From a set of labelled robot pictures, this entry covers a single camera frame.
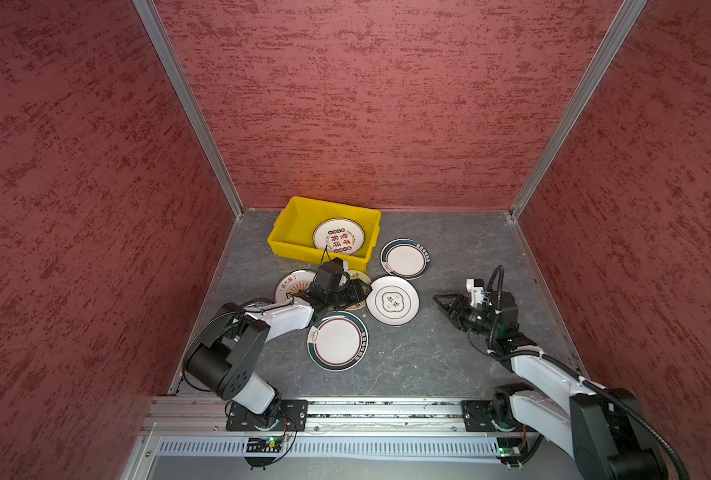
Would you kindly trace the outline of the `white plate red characters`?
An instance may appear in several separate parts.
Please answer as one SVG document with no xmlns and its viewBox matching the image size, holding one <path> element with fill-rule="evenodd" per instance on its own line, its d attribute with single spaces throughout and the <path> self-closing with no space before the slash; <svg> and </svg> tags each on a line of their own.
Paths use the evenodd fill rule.
<svg viewBox="0 0 711 480">
<path fill-rule="evenodd" d="M 365 230 L 353 220 L 329 219 L 314 230 L 313 244 L 329 253 L 355 255 L 365 245 Z"/>
</svg>

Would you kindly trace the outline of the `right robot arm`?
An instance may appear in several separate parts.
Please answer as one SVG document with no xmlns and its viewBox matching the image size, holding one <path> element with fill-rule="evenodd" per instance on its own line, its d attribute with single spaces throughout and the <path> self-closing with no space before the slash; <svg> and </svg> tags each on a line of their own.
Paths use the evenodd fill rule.
<svg viewBox="0 0 711 480">
<path fill-rule="evenodd" d="M 521 332 L 513 295 L 475 290 L 472 298 L 437 294 L 435 303 L 457 330 L 485 339 L 483 354 L 519 382 L 485 401 L 463 402 L 465 427 L 521 432 L 521 446 L 503 446 L 507 466 L 523 465 L 547 440 L 567 453 L 585 479 L 665 479 L 665 442 L 643 418 L 635 396 L 609 390 L 545 353 Z"/>
</svg>

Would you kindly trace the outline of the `white plate green quatrefoil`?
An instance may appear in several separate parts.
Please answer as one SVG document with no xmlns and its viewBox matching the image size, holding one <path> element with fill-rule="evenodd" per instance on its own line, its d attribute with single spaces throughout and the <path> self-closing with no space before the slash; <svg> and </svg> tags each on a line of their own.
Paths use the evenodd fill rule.
<svg viewBox="0 0 711 480">
<path fill-rule="evenodd" d="M 375 320 L 387 326 L 404 326 L 417 317 L 420 307 L 419 293 L 409 281 L 391 275 L 373 280 L 367 310 Z"/>
</svg>

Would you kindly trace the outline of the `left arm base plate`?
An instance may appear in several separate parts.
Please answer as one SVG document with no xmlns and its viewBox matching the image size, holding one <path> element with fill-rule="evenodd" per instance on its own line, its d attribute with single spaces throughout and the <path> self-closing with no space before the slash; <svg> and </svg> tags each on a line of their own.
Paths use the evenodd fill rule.
<svg viewBox="0 0 711 480">
<path fill-rule="evenodd" d="M 227 431 L 295 432 L 306 428 L 309 402 L 299 399 L 277 399 L 262 413 L 231 402 L 225 406 Z"/>
</svg>

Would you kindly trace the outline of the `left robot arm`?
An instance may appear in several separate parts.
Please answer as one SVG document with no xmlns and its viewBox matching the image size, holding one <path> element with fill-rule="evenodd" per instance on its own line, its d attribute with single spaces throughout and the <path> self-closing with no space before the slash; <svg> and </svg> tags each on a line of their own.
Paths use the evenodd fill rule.
<svg viewBox="0 0 711 480">
<path fill-rule="evenodd" d="M 221 307 L 187 348 L 183 378 L 243 407 L 255 428 L 269 430 L 282 418 L 282 394 L 255 374 L 268 341 L 307 330 L 324 313 L 364 302 L 371 286 L 354 279 L 341 259 L 318 267 L 310 286 L 286 300 L 257 308 Z"/>
</svg>

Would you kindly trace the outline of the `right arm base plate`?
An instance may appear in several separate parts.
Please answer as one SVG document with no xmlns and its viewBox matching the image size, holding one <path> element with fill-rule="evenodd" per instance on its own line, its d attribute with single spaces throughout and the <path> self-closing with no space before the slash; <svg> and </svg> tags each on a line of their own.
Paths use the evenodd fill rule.
<svg viewBox="0 0 711 480">
<path fill-rule="evenodd" d="M 463 400 L 461 417 L 465 431 L 471 432 L 513 432 L 515 423 L 507 417 L 507 408 L 501 400 Z"/>
</svg>

